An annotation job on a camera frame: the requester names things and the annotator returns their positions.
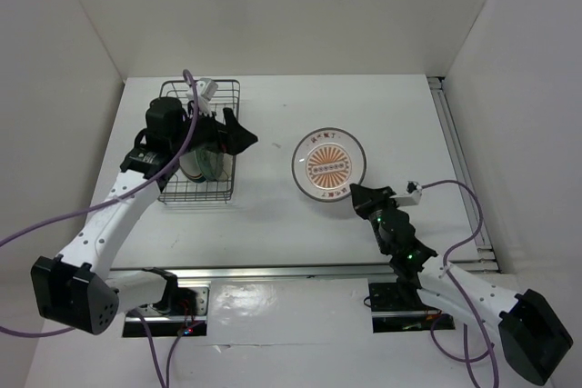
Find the blue patterned plate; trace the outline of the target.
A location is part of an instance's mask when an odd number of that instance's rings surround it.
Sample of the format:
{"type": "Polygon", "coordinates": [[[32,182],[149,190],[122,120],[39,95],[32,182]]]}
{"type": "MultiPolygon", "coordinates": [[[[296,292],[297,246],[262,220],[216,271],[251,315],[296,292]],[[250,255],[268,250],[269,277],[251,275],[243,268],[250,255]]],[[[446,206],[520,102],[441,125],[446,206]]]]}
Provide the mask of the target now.
{"type": "Polygon", "coordinates": [[[224,170],[224,155],[207,149],[196,150],[198,167],[207,181],[218,181],[224,170]]]}

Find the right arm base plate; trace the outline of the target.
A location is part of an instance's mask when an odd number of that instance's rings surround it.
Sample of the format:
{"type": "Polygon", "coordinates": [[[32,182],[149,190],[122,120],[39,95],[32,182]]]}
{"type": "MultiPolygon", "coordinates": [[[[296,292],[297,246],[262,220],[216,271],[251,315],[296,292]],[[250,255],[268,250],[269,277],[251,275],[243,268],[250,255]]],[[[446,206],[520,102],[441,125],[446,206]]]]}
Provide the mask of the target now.
{"type": "Polygon", "coordinates": [[[373,333],[429,331],[443,313],[422,303],[403,284],[369,283],[363,304],[371,311],[373,333]]]}

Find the orange sunburst plate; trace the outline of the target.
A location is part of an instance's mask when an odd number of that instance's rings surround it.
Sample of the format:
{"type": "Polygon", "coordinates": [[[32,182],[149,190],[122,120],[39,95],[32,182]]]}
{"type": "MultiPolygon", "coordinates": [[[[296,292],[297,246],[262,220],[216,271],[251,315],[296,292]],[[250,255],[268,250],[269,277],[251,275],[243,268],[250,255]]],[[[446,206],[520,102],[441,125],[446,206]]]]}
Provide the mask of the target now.
{"type": "Polygon", "coordinates": [[[299,191],[320,203],[351,195],[350,185],[366,176],[366,152],[348,131],[319,128],[304,136],[292,154],[292,177],[299,191]]]}

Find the clear glass plate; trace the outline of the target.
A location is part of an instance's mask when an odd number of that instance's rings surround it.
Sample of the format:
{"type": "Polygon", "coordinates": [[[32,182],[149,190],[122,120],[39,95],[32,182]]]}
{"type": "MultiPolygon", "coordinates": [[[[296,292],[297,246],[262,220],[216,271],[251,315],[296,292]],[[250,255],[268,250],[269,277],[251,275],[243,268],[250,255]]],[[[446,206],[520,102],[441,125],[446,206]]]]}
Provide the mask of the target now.
{"type": "Polygon", "coordinates": [[[230,154],[224,154],[223,157],[223,172],[221,173],[222,180],[228,180],[232,177],[234,157],[230,154]]]}

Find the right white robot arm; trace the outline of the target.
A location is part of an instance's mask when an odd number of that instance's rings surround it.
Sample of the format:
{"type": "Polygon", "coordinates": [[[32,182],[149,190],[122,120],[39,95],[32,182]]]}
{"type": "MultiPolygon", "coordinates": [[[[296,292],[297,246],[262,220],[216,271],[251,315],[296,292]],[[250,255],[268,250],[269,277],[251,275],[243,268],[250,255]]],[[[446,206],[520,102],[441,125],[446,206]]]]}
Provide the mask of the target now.
{"type": "Polygon", "coordinates": [[[422,185],[409,183],[405,194],[389,186],[351,184],[349,189],[355,213],[370,222],[379,251],[396,274],[401,304],[423,303],[476,327],[487,345],[498,345],[515,373],[534,385],[546,384],[573,339],[542,294],[498,287],[422,244],[404,210],[419,203],[422,185]]]}

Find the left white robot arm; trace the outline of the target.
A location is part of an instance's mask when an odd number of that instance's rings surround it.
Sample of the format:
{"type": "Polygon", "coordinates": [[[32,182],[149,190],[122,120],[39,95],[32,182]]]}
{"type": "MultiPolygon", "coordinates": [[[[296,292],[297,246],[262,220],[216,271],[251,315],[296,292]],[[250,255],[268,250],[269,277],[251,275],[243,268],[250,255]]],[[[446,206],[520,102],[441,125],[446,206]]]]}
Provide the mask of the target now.
{"type": "Polygon", "coordinates": [[[236,80],[185,75],[181,83],[185,89],[177,95],[150,102],[145,127],[120,164],[105,205],[56,256],[41,256],[33,264],[36,306],[46,320],[98,335],[118,314],[141,306],[160,314],[193,313],[196,293],[180,287],[167,270],[146,267],[117,279],[109,276],[126,238],[166,190],[182,155],[206,150],[236,156],[258,140],[239,123],[235,104],[214,108],[216,94],[239,91],[236,80]]]}

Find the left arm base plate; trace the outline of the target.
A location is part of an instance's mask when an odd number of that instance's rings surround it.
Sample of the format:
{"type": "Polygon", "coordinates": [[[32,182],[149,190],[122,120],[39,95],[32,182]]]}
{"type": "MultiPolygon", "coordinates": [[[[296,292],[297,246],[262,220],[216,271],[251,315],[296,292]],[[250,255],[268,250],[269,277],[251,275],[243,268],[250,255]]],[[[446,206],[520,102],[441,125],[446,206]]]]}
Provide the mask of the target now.
{"type": "Polygon", "coordinates": [[[146,321],[153,338],[176,337],[183,330],[185,337],[206,336],[210,285],[180,287],[179,293],[171,309],[160,310],[153,303],[135,309],[146,321]]]}

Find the green red rimmed plate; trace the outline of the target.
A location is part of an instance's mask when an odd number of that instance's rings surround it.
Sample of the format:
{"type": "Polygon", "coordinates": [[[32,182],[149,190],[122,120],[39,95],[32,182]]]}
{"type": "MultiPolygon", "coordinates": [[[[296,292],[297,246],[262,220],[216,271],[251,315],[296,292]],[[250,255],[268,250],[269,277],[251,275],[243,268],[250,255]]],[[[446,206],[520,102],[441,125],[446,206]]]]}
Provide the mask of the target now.
{"type": "Polygon", "coordinates": [[[196,152],[182,155],[179,159],[179,165],[183,175],[189,181],[196,184],[201,184],[206,180],[198,164],[196,152]]]}

